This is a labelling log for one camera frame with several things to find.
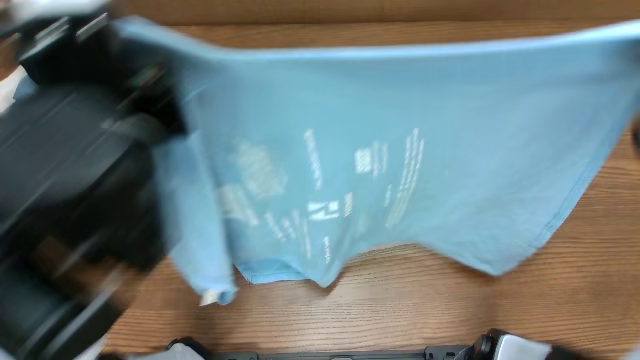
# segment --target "black device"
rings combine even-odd
[[[100,360],[589,360],[568,350],[490,329],[471,345],[435,345],[419,351],[355,351],[291,354],[215,353],[191,337],[172,341],[167,351],[143,357],[104,354]]]
[[[181,122],[168,69],[130,53],[108,5],[17,2],[0,27],[37,86],[0,118],[0,348],[16,359],[72,359],[124,310],[65,279],[76,264],[145,272],[164,254],[151,147]],[[53,267],[45,241],[65,249]]]

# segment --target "light blue t-shirt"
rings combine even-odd
[[[640,22],[544,38],[239,50],[136,19],[188,135],[156,153],[172,256],[198,292],[329,285],[418,242],[500,275],[569,215],[639,105]]]

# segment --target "black plastic object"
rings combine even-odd
[[[192,344],[185,344],[192,349]],[[455,360],[469,346],[428,346],[424,351],[354,351],[339,353],[291,353],[258,355],[246,353],[213,353],[211,360]]]
[[[62,16],[76,18],[90,16],[94,13],[113,10],[110,0],[76,0],[64,1],[7,1],[0,17],[0,37],[11,36],[14,33],[29,33],[33,29],[45,27]]]
[[[473,360],[489,360],[491,354],[492,337],[489,335],[480,335],[472,346]]]
[[[70,248],[84,244],[87,260],[144,270],[158,262],[151,150],[118,131],[124,120],[117,99],[82,86],[41,89],[0,119],[5,252],[53,236]]]
[[[20,33],[17,60],[39,86],[85,84],[116,96],[121,106],[184,129],[165,56],[123,39],[100,8],[33,24]]]
[[[636,153],[640,156],[640,120],[636,120],[631,126],[631,141],[636,149]]]
[[[101,88],[45,87],[0,118],[0,347],[17,359],[71,359],[121,313],[32,265],[44,238],[141,270],[164,254],[149,147],[161,127],[119,105]]]
[[[204,345],[196,341],[196,339],[192,338],[191,336],[173,340],[172,342],[169,343],[169,345],[167,345],[167,350],[171,349],[171,347],[175,344],[183,344],[185,346],[190,347],[191,350],[193,350],[196,354],[198,354],[203,359],[211,359],[211,357],[213,356],[213,354],[211,353],[211,351],[209,351],[209,349],[207,349]],[[256,354],[255,356],[253,356],[253,360],[257,360],[257,359],[258,359],[258,355]]]

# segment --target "wooden table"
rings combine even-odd
[[[238,47],[385,45],[545,35],[600,21],[180,27]],[[418,246],[362,255],[327,289],[249,285],[228,306],[198,297],[167,260],[109,333],[109,350],[160,351],[193,336],[217,351],[421,349],[490,327],[617,358],[640,345],[640,158],[626,134],[541,251],[492,278]]]

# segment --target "wood grain surface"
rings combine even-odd
[[[168,25],[640,17],[638,0],[122,0]]]
[[[179,28],[238,47],[374,45],[544,35],[600,21]],[[109,333],[109,350],[161,351],[193,336],[216,351],[421,349],[490,327],[618,358],[640,345],[640,158],[625,134],[567,222],[515,271],[492,278],[419,246],[354,259],[329,288],[250,285],[198,307],[167,260]]]

